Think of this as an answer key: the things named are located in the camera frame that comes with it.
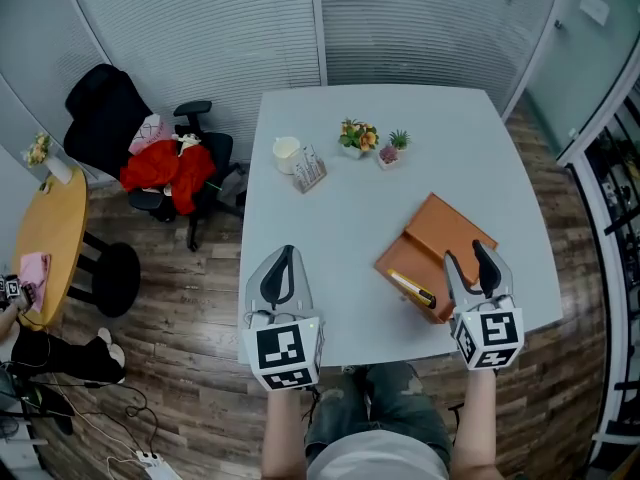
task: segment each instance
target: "orange folder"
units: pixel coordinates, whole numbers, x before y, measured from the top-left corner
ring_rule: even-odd
[[[478,281],[478,262],[471,243],[480,240],[492,249],[498,242],[435,194],[429,194],[403,233],[378,258],[375,268],[422,311],[433,323],[446,323],[453,313],[444,273],[444,254],[451,251],[470,285]],[[428,308],[411,292],[393,280],[387,271],[394,269],[429,290],[436,307]]]

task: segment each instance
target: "sneaker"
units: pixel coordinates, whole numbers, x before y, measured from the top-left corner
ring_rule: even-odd
[[[106,327],[100,327],[100,329],[98,329],[98,338],[102,338],[102,341],[107,344],[107,347],[111,346],[111,344],[113,343],[113,340],[111,339],[111,333]]]
[[[122,350],[122,347],[112,344],[109,346],[109,355],[111,359],[118,362],[120,368],[124,368],[124,350]]]

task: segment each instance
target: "red clothing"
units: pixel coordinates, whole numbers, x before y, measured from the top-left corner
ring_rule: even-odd
[[[216,172],[209,151],[191,146],[178,157],[175,140],[161,140],[129,158],[120,169],[120,183],[127,192],[135,188],[163,187],[171,183],[171,198],[180,215],[195,210],[192,196]]]

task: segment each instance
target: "pink cloth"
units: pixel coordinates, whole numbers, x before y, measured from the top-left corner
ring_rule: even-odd
[[[51,256],[43,252],[32,252],[20,258],[20,283],[32,283],[36,286],[36,300],[33,302],[32,309],[38,313],[42,311],[50,264]]]

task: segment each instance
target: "chair armrest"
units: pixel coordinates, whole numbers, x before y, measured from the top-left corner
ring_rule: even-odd
[[[189,114],[206,114],[211,110],[210,101],[189,101],[183,103],[173,111],[173,115],[176,117],[188,116]]]
[[[160,208],[164,198],[162,192],[145,192],[141,189],[129,192],[129,204],[138,210],[156,210]]]

